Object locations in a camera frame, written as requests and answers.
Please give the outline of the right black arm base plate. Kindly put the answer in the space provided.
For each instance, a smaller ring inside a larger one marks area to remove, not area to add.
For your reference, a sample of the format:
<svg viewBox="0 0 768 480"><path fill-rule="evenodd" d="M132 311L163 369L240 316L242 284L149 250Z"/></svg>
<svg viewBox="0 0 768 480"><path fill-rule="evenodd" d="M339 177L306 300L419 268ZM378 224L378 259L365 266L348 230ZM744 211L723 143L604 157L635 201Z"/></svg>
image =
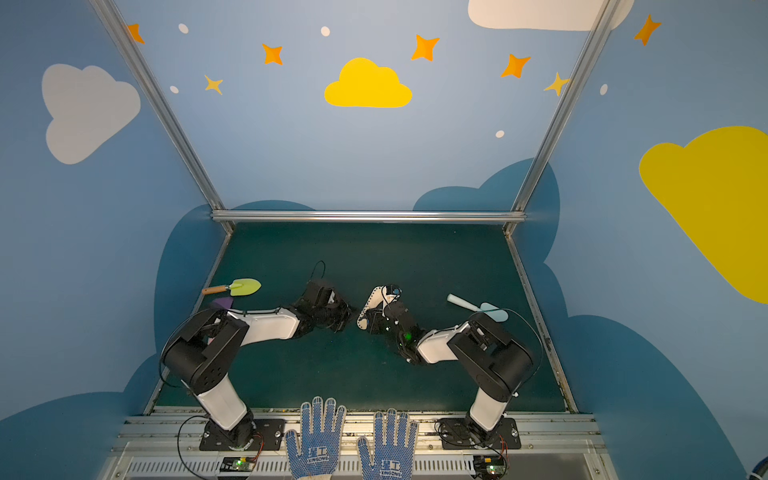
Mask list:
<svg viewBox="0 0 768 480"><path fill-rule="evenodd" d="M469 417L442 418L435 430L446 450L496 449L519 450L522 447L517 423L502 417L490 431L485 431Z"/></svg>

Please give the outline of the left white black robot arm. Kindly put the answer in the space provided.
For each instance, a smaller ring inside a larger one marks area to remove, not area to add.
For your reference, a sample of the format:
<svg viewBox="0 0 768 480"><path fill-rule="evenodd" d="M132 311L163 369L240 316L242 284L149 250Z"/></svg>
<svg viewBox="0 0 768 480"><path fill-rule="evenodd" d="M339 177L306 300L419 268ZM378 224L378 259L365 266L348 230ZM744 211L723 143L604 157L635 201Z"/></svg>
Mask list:
<svg viewBox="0 0 768 480"><path fill-rule="evenodd" d="M229 379L241 347L300 338L316 328L339 332L353 312L329 281L314 279L287 306L241 311L214 305L185 320L167 340L160 362L179 378L208 416L200 449L256 450L265 440L259 422ZM264 448L277 450L280 445L280 439L265 440Z"/></svg>

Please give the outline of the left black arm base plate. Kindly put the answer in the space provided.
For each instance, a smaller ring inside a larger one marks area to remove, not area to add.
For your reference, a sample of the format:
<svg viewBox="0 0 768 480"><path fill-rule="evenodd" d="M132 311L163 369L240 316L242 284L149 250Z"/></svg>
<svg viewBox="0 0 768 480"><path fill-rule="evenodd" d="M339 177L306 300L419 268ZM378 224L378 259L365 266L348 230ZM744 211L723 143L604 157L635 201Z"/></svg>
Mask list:
<svg viewBox="0 0 768 480"><path fill-rule="evenodd" d="M286 422L275 418L244 417L232 430L224 430L208 420L200 451L278 451L282 445Z"/></svg>

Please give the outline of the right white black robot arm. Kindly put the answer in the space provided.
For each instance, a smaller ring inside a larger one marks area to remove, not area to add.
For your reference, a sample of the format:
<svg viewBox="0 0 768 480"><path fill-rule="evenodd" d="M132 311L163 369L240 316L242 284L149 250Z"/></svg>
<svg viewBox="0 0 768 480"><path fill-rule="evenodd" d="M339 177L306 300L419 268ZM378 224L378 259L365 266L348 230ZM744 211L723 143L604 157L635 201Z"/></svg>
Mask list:
<svg viewBox="0 0 768 480"><path fill-rule="evenodd" d="M385 335L397 353L413 365L457 361L478 391L459 437L475 445L489 445L502 424L504 412L534 368L532 353L503 326L484 312L443 330L420 328L401 301L368 304L357 326L373 335Z"/></svg>

